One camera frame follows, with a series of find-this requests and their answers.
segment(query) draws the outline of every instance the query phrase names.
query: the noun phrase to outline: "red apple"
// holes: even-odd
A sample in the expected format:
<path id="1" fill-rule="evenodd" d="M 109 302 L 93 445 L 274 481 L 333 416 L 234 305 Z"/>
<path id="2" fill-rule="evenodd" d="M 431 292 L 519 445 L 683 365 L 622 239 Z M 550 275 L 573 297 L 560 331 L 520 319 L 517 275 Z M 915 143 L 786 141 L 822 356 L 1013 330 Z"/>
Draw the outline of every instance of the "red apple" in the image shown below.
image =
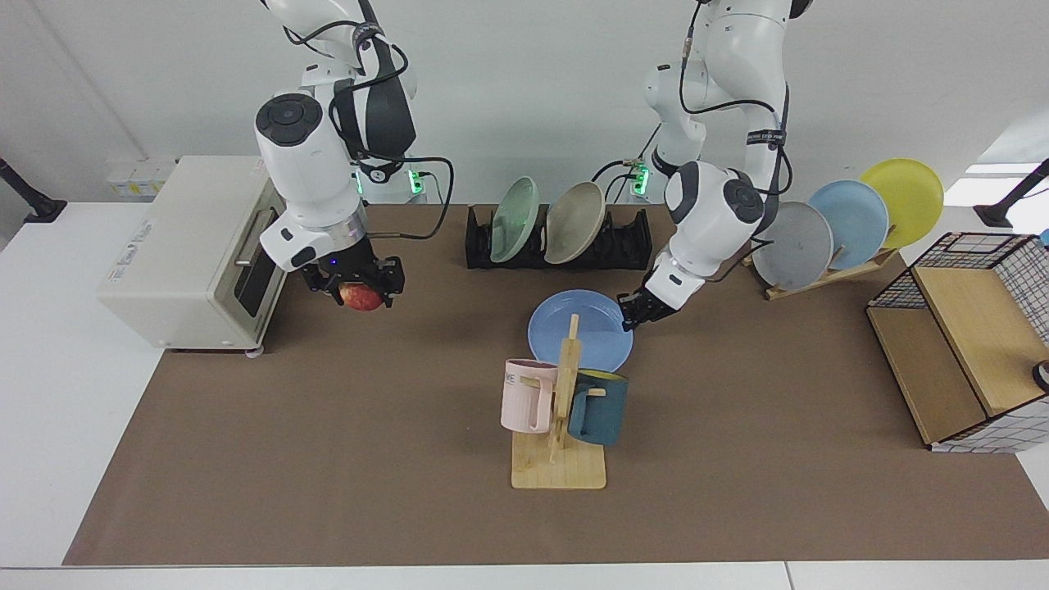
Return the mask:
<path id="1" fill-rule="evenodd" d="M 367 285 L 344 282 L 339 286 L 342 301 L 359 312 L 378 310 L 383 304 L 383 298 Z"/>

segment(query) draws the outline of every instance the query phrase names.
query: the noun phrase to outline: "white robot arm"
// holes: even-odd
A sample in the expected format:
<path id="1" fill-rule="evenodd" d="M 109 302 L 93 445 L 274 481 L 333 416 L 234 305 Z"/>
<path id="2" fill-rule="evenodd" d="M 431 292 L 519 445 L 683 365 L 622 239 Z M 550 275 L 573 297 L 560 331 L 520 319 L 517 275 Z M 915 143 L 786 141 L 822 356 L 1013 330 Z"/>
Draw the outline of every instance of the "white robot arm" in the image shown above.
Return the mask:
<path id="1" fill-rule="evenodd" d="M 649 168 L 666 183 L 678 229 L 640 289 L 619 296 L 624 330 L 667 317 L 775 218 L 789 108 L 783 68 L 787 23 L 812 0 L 705 0 L 681 69 L 661 65 L 646 99 L 662 121 Z M 736 107 L 748 127 L 744 169 L 700 160 L 711 110 Z"/>
<path id="2" fill-rule="evenodd" d="M 292 43 L 322 57 L 297 90 L 271 99 L 256 115 L 259 150 L 287 204 L 262 247 L 283 270 L 307 271 L 311 288 L 340 304 L 340 286 L 358 282 L 389 307 L 404 273 L 400 259 L 374 256 L 363 198 L 407 201 L 418 192 L 402 161 L 415 140 L 408 107 L 414 81 L 402 77 L 407 57 L 386 39 L 368 0 L 262 3 Z"/>

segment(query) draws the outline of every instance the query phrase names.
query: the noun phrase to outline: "yellow plate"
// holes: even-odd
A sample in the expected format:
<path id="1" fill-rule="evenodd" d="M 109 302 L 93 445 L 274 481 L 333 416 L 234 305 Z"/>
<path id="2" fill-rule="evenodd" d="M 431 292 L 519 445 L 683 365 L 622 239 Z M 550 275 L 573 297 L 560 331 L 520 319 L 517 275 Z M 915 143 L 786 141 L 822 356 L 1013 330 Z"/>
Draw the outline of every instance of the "yellow plate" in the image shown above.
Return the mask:
<path id="1" fill-rule="evenodd" d="M 932 168 L 917 160 L 896 157 L 863 172 L 859 177 L 878 191 L 894 226 L 885 248 L 909 246 L 933 231 L 943 213 L 943 184 Z"/>

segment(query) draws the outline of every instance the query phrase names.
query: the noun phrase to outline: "green light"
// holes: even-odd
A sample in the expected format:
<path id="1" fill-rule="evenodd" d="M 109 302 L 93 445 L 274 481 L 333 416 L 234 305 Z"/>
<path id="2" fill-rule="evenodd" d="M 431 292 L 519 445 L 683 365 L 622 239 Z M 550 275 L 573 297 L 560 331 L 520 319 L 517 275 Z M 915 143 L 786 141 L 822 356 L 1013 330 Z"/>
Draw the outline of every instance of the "green light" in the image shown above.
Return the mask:
<path id="1" fill-rule="evenodd" d="M 414 170 L 408 170 L 408 178 L 411 181 L 411 194 L 420 194 L 425 188 L 423 186 L 423 180 L 420 177 L 419 172 Z"/>
<path id="2" fill-rule="evenodd" d="M 638 196 L 644 196 L 645 191 L 648 190 L 648 175 L 650 174 L 648 167 L 644 164 L 638 164 L 634 167 L 633 172 L 638 177 L 634 181 L 630 190 Z"/>

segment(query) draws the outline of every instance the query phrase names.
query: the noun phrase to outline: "light blue plate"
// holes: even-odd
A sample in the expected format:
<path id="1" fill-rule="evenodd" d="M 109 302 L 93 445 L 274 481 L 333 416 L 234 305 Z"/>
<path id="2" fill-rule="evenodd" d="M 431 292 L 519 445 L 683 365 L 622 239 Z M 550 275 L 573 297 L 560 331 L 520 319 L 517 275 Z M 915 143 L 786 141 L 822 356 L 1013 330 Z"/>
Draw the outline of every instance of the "light blue plate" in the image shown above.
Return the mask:
<path id="1" fill-rule="evenodd" d="M 582 368 L 614 373 L 634 349 L 634 333 L 623 332 L 619 304 L 594 291 L 562 291 L 539 304 L 528 323 L 528 344 L 536 360 L 557 364 L 561 340 L 569 336 L 572 314 L 579 314 Z"/>
<path id="2" fill-rule="evenodd" d="M 816 191 L 809 205 L 827 219 L 834 234 L 831 261 L 836 271 L 852 269 L 873 258 L 889 235 L 889 209 L 878 191 L 859 181 L 838 181 Z"/>

